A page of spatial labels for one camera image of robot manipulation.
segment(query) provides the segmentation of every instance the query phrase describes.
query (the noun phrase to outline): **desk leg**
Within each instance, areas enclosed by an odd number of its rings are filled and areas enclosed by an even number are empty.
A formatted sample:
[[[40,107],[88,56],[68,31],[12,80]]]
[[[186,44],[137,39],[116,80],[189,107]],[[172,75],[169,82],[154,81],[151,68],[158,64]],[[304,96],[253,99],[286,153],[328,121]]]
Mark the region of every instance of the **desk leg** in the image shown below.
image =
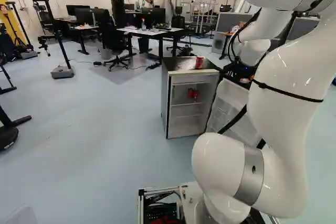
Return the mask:
[[[81,31],[79,31],[79,43],[80,43],[80,46],[81,46],[82,49],[78,50],[78,51],[81,52],[82,54],[89,55],[89,53],[86,52],[85,45],[84,45],[84,40],[83,40]]]
[[[173,50],[172,50],[173,57],[176,57],[176,49],[177,49],[178,40],[179,40],[179,38],[177,36],[174,36],[174,38],[173,38]]]
[[[127,45],[128,45],[128,56],[132,57],[133,55],[136,55],[136,52],[133,52],[132,50],[132,34],[128,33],[127,35]]]
[[[226,56],[225,53],[225,49],[226,49],[226,45],[227,45],[227,41],[229,40],[229,36],[225,36],[225,42],[224,42],[224,47],[223,47],[223,51],[222,51],[222,56],[220,56],[220,60],[224,59]]]
[[[159,61],[160,61],[160,65],[162,64],[162,58],[163,58],[163,38],[159,39]]]

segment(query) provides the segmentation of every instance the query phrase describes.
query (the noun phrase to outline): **red object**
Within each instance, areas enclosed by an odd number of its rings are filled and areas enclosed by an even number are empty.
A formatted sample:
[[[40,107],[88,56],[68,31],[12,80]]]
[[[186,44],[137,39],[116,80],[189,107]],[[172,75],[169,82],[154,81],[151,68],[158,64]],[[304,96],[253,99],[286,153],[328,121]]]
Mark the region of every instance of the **red object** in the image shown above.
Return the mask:
[[[199,91],[194,89],[188,89],[188,98],[197,100]]]
[[[188,98],[193,99],[194,98],[194,90],[188,89]]]
[[[204,62],[204,58],[203,57],[196,56],[196,66],[195,66],[195,68],[196,69],[201,69],[202,65],[203,65],[203,62]]]
[[[197,100],[197,97],[198,97],[198,90],[194,90],[193,99]]]

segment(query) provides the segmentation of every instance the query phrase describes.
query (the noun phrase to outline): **red can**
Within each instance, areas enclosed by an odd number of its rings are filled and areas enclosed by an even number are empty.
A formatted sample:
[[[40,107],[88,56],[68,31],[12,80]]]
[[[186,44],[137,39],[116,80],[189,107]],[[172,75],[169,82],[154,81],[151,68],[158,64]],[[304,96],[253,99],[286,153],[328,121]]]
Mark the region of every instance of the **red can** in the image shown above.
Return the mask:
[[[204,57],[196,56],[196,69],[202,69],[202,65],[204,62]]]

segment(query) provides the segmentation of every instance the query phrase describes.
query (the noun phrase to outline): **tripod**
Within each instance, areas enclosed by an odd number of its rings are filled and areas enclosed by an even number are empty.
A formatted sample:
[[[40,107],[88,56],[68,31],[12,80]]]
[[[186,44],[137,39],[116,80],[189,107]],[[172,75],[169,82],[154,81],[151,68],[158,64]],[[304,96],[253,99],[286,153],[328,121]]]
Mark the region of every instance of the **tripod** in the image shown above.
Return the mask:
[[[13,90],[16,90],[17,88],[12,84],[12,82],[10,81],[10,76],[9,76],[9,74],[7,73],[7,71],[6,71],[6,69],[4,68],[4,66],[3,66],[3,60],[4,60],[4,57],[2,58],[2,59],[0,59],[0,68],[1,68],[1,72],[3,72],[4,73],[4,75],[6,76],[6,78],[7,78],[7,80],[8,80],[8,82],[9,82],[9,84],[10,84],[10,88],[7,88],[7,89],[2,89],[1,87],[0,87],[0,94],[4,94],[4,93],[8,93],[8,92],[10,92],[10,91],[13,91]]]

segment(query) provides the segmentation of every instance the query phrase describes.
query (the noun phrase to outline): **metal frame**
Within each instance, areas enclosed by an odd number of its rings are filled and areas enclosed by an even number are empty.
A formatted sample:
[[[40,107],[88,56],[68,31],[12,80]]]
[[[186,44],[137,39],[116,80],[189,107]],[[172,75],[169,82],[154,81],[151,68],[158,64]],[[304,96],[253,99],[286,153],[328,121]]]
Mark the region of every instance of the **metal frame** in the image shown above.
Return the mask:
[[[174,187],[164,187],[164,188],[143,188],[139,189],[138,193],[138,224],[143,224],[143,214],[144,214],[144,198],[145,196],[151,196],[151,195],[159,195],[159,194],[166,194],[166,193],[177,193],[181,196],[181,191],[183,191],[183,188],[187,186],[187,184],[181,184],[179,186]],[[267,215],[272,222],[272,224],[280,224],[280,221],[273,216]]]

